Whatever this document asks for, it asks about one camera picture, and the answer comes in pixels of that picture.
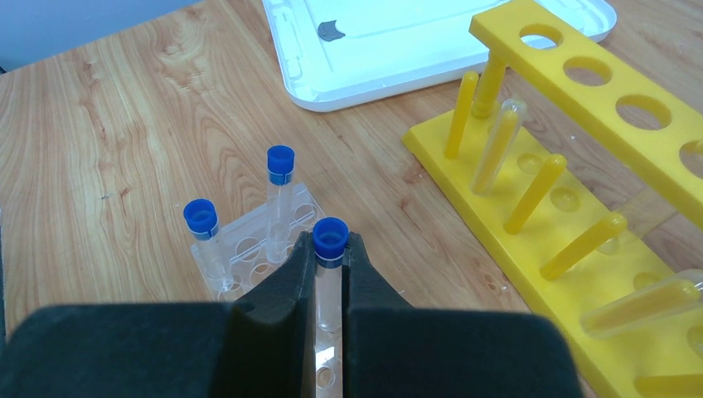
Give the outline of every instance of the yellow peg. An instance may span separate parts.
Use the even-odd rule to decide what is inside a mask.
[[[488,52],[488,62],[476,88],[476,97],[471,105],[471,115],[479,119],[485,119],[491,115],[493,104],[501,90],[506,68],[507,64],[498,58],[493,51]]]
[[[635,388],[642,396],[701,396],[703,374],[638,377]]]
[[[610,213],[562,249],[553,259],[540,268],[547,280],[559,278],[564,272],[598,249],[606,240],[617,236],[628,227],[628,220],[619,213]]]
[[[542,198],[550,191],[556,179],[566,168],[566,158],[562,155],[550,155],[540,172],[537,173],[532,184],[527,188],[522,199],[508,217],[504,228],[508,234],[520,232],[525,221],[540,204]]]
[[[678,213],[674,206],[651,187],[644,187],[615,211],[628,219],[628,230],[598,248],[606,255],[617,254]]]
[[[493,182],[501,169],[512,140],[527,116],[527,104],[518,99],[506,100],[496,123],[491,128],[483,155],[478,162],[476,174],[471,183],[471,192],[485,195],[491,190]]]
[[[594,337],[610,337],[703,306],[701,290],[703,269],[688,269],[585,313],[581,326]]]
[[[464,74],[461,85],[459,86],[457,106],[454,108],[452,124],[449,127],[447,147],[444,150],[444,157],[447,159],[456,159],[459,155],[463,130],[466,127],[466,119],[471,110],[471,101],[473,100],[473,93],[476,91],[477,83],[478,73],[470,71]]]

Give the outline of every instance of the empty test tube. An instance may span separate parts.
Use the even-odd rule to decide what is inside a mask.
[[[313,227],[315,259],[315,306],[318,326],[326,332],[342,327],[342,257],[349,240],[344,221],[323,218]]]
[[[266,258],[277,267],[286,259],[290,235],[295,152],[284,145],[276,145],[269,148],[267,157]]]
[[[678,210],[656,191],[645,187],[620,206],[616,212],[628,219],[628,228],[620,235],[608,239],[598,248],[606,255],[614,255],[622,247],[642,239],[649,231],[675,216]]]
[[[471,183],[471,192],[475,195],[485,195],[491,190],[493,182],[501,169],[507,150],[512,140],[520,131],[522,122],[527,116],[527,104],[518,99],[506,100],[491,128],[488,142],[483,149],[483,155],[478,162],[476,174]]]
[[[581,326],[605,338],[701,306],[703,269],[688,269],[585,313]]]
[[[217,235],[220,227],[215,205],[207,199],[196,199],[183,208],[183,217],[196,240],[207,286],[219,293],[229,291],[235,281],[230,260],[223,255]]]

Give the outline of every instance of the rack hole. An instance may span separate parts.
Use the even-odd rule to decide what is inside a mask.
[[[534,153],[523,153],[517,157],[517,166],[528,174],[537,174],[543,164],[542,158]]]
[[[605,241],[598,251],[604,255],[616,255],[620,251],[620,236],[612,237]]]
[[[581,208],[581,199],[574,190],[566,187],[557,187],[550,193],[551,204],[557,209],[572,213]]]
[[[242,279],[241,275],[239,274],[233,274],[232,279],[234,280],[234,283],[232,284],[232,289],[231,290],[237,290],[241,287]]]
[[[613,77],[609,66],[588,56],[575,56],[567,60],[564,73],[576,83],[589,86],[604,85]]]
[[[520,30],[520,38],[526,45],[537,49],[556,47],[564,40],[559,29],[542,23],[523,27]]]
[[[703,141],[693,141],[682,146],[679,158],[689,172],[703,179]]]
[[[671,123],[671,111],[647,95],[625,95],[618,99],[615,109],[624,121],[638,129],[660,130]]]
[[[320,388],[328,387],[334,381],[334,372],[327,366],[322,366],[315,374],[315,381]]]
[[[703,325],[697,325],[688,329],[687,337],[691,350],[703,359]]]
[[[318,218],[318,209],[310,203],[305,203],[298,206],[293,212],[293,218],[305,228],[313,226]]]
[[[248,236],[240,240],[240,243],[235,247],[235,256],[240,257],[240,261],[251,261],[259,255],[259,250],[261,250],[259,241]]]
[[[662,277],[653,272],[641,272],[635,275],[633,279],[633,287],[635,290],[644,289],[647,286],[655,284],[662,280]]]
[[[266,261],[265,258],[258,259],[254,263],[254,268],[249,275],[251,285],[256,286],[264,281],[271,273],[274,272],[274,267]]]

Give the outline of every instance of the clear plastic test tube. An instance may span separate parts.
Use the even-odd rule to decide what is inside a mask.
[[[217,235],[220,227],[215,205],[207,199],[196,199],[183,208],[183,217],[196,240],[207,286],[219,293],[229,291],[235,280],[230,260],[223,255]]]
[[[503,102],[471,182],[471,192],[474,195],[485,195],[491,190],[507,150],[526,117],[527,104],[524,101],[510,98]]]
[[[315,307],[318,326],[325,332],[342,327],[342,257],[349,240],[344,221],[323,218],[313,227],[315,259]]]
[[[266,259],[278,267],[286,259],[290,235],[295,152],[276,145],[267,152],[269,183],[266,188]]]
[[[703,270],[687,269],[581,317],[584,330],[611,337],[664,318],[703,307]]]

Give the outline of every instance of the wood grain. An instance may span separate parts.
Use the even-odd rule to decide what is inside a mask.
[[[604,46],[703,111],[703,6],[611,0]],[[457,83],[313,114],[281,84],[259,0],[207,0],[0,76],[0,205],[7,327],[55,303],[204,300],[182,207],[223,221],[264,201],[265,150],[295,147],[297,179],[368,242],[376,268],[417,306],[526,311],[503,273],[400,144],[453,108]],[[524,80],[532,133],[609,206],[642,186]],[[682,217],[647,242],[698,267]]]

